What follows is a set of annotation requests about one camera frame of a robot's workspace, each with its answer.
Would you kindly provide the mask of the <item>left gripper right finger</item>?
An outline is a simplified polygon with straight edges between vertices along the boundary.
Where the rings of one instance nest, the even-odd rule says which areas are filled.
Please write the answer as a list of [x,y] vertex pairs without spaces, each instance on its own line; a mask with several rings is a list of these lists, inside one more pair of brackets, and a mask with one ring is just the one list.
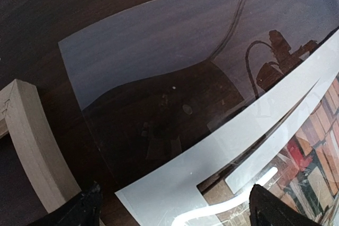
[[250,223],[260,225],[319,226],[319,223],[296,212],[259,184],[249,195]]

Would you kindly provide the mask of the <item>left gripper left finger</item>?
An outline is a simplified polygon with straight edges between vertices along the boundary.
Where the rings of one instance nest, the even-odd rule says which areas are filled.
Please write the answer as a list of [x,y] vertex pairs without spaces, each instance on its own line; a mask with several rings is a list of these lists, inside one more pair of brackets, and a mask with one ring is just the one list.
[[102,201],[102,189],[98,183],[94,183],[60,208],[30,223],[30,226],[100,225]]

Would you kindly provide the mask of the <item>light wooden picture frame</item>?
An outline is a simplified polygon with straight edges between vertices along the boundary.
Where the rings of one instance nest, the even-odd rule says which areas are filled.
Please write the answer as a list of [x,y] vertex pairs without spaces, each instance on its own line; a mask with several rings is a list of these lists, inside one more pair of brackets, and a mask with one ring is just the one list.
[[81,191],[53,136],[37,88],[19,79],[1,90],[1,136],[6,134],[48,213]]

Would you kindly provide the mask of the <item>white mat board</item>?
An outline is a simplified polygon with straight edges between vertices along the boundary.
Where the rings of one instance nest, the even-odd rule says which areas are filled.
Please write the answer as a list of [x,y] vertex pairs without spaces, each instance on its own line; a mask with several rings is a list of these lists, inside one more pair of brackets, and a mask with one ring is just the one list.
[[234,192],[248,183],[289,141],[313,112],[338,73],[338,32],[298,68],[232,120],[162,167],[116,195],[141,225],[209,225],[229,202],[209,206],[197,185],[273,130],[228,177]]

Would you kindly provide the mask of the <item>clear acrylic sheet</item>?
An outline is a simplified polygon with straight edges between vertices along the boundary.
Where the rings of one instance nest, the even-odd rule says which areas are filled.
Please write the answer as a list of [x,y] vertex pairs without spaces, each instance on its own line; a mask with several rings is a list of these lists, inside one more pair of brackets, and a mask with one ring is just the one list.
[[338,26],[338,0],[152,0],[59,43],[81,112],[127,186],[268,92]]

